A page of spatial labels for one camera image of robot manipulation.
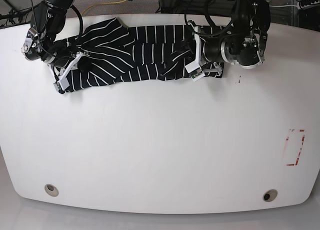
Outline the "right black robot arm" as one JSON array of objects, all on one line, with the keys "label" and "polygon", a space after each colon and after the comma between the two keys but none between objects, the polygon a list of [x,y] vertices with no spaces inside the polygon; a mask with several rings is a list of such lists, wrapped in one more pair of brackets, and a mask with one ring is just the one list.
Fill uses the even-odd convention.
[{"label": "right black robot arm", "polygon": [[[56,41],[65,26],[69,9],[79,19],[79,33],[73,39]],[[55,80],[55,88],[63,92],[70,86],[67,75],[77,68],[79,60],[85,55],[77,47],[84,31],[82,16],[74,6],[74,0],[41,0],[31,10],[30,29],[21,51],[29,61],[40,59],[46,63]]]}]

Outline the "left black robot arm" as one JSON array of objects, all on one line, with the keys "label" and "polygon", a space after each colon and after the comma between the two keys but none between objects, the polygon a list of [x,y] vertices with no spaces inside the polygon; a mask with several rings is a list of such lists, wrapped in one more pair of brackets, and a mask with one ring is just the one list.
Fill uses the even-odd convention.
[{"label": "left black robot arm", "polygon": [[265,61],[271,25],[267,0],[235,0],[231,19],[224,27],[218,26],[209,14],[213,1],[206,0],[203,4],[203,15],[211,33],[205,33],[193,20],[184,20],[195,40],[194,60],[185,67],[194,81],[208,75],[210,65],[220,76],[223,71],[221,63],[238,64],[249,70]]}]

